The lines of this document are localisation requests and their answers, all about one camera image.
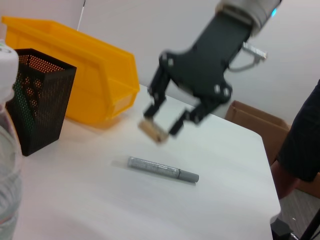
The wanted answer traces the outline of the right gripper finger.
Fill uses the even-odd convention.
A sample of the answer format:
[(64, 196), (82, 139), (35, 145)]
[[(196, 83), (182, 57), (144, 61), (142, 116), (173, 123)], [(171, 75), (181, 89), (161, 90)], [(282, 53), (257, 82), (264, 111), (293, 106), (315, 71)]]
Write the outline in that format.
[(198, 125), (207, 115), (218, 107), (218, 101), (212, 99), (201, 99), (199, 104), (192, 110), (185, 110), (178, 120), (170, 128), (168, 134), (176, 136), (184, 126), (185, 121)]
[(143, 113), (144, 118), (153, 119), (162, 103), (166, 100), (166, 89), (169, 85), (170, 77), (168, 73), (159, 66), (148, 87), (148, 93), (153, 98), (153, 103)]

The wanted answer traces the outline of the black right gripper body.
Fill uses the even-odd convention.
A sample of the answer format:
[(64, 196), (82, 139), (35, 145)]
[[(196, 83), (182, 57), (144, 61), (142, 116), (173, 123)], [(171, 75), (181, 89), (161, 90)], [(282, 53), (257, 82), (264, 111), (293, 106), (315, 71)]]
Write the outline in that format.
[(251, 30), (251, 25), (233, 17), (214, 17), (188, 50), (165, 52), (159, 65), (179, 88), (194, 97), (227, 103), (233, 89), (224, 72)]

